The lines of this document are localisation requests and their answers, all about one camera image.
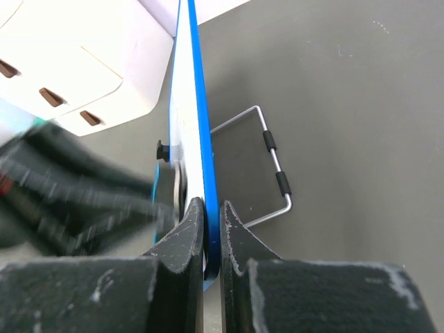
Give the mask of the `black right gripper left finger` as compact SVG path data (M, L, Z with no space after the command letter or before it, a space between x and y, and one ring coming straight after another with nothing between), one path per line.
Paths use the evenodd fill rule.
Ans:
M1 265L2 332L202 332L204 207L139 257Z

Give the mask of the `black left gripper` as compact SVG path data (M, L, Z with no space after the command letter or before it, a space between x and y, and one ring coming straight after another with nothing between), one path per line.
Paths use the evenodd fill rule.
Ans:
M47 255L88 256L143 225L180 221L174 177L143 178L90 153L54 123L1 145L1 204Z

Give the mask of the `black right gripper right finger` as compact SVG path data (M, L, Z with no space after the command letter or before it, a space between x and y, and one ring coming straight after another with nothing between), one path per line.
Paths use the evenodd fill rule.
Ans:
M285 260L221 206L224 332L434 332L406 272L381 262Z

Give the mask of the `blue framed whiteboard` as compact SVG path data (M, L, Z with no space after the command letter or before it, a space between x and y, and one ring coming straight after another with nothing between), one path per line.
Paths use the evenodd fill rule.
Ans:
M203 204L203 288L208 290L220 267L219 199L207 108L203 59L195 1L179 1L169 93L169 143L157 145L155 203L173 208L157 225L164 238L181 222L193 198Z

